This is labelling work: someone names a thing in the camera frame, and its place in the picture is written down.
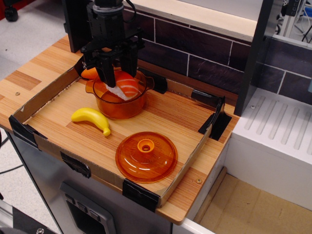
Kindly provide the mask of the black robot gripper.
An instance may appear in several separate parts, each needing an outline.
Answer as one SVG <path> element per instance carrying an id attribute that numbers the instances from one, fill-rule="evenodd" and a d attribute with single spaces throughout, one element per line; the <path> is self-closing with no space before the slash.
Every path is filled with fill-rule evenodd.
<path id="1" fill-rule="evenodd" d="M 86 12 L 92 39 L 81 48 L 84 67 L 96 68 L 100 80 L 109 87 L 116 86 L 113 61 L 118 59 L 122 71 L 132 77 L 137 74 L 138 50 L 144 47 L 142 29 L 125 29 L 137 16 L 132 2 L 132 18 L 123 18 L 124 4 L 121 1 L 92 1 L 86 5 Z"/>

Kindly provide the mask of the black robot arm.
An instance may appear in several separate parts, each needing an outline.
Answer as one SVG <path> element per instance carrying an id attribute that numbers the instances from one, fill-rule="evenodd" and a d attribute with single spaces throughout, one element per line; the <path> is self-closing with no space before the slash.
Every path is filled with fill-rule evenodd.
<path id="1" fill-rule="evenodd" d="M 143 30 L 138 27 L 125 30 L 124 24 L 136 18 L 136 8 L 131 1 L 134 15 L 124 20 L 121 0 L 95 0 L 86 6 L 92 39 L 81 48 L 84 66 L 95 68 L 100 80 L 109 87 L 116 86 L 113 62 L 117 59 L 121 70 L 134 77 L 137 74 L 138 51 L 144 47 Z"/>

